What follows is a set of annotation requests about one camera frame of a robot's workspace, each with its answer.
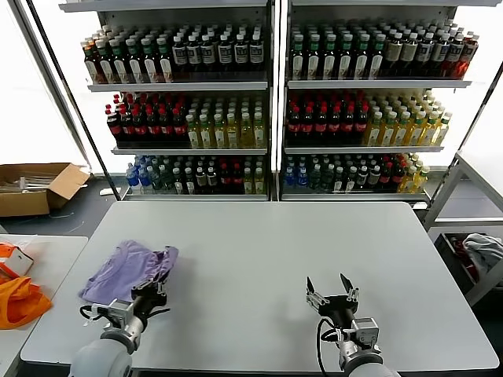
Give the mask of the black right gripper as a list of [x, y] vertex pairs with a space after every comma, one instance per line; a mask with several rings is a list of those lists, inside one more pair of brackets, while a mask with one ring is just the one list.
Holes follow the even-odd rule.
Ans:
[[314, 285], [307, 277], [307, 303], [318, 309], [321, 317], [329, 318], [335, 326], [351, 326], [354, 314], [358, 310], [359, 288], [354, 287], [351, 281], [342, 273], [340, 279], [347, 293], [346, 295], [333, 295], [324, 297], [314, 289]]

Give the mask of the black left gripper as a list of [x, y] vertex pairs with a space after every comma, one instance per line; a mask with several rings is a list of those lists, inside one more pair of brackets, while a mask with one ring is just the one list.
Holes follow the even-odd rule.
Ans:
[[133, 286], [131, 289], [132, 299], [134, 300], [134, 315], [141, 320], [148, 320], [161, 313], [166, 313], [168, 308], [167, 294], [164, 292], [164, 283], [157, 282], [157, 289], [154, 281], [149, 279]]

